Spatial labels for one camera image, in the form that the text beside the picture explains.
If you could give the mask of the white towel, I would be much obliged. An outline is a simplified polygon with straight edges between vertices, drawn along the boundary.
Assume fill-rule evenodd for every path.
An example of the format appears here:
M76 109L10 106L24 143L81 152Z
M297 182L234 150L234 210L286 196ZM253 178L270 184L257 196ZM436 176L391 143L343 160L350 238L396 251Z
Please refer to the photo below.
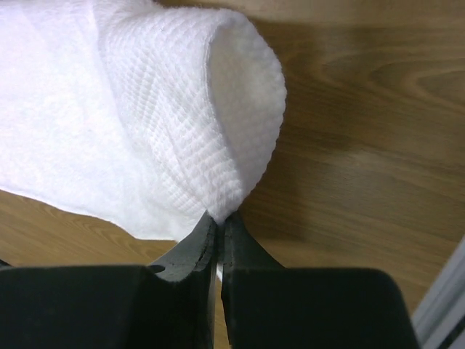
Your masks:
M286 109L247 17L155 1L1 3L1 189L142 240L223 222Z

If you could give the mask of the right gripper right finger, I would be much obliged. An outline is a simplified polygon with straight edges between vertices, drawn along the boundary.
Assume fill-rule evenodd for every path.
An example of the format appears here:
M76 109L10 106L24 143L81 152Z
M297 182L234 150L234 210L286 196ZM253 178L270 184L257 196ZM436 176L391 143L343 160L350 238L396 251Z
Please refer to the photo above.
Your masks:
M285 268L224 225L222 301L232 348L417 348L402 293L373 268Z

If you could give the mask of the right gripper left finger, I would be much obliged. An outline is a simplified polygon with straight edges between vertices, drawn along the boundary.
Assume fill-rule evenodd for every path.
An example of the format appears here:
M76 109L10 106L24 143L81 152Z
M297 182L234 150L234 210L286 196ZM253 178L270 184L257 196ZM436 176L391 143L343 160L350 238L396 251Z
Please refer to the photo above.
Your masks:
M1 268L3 348L212 348L217 224L149 265Z

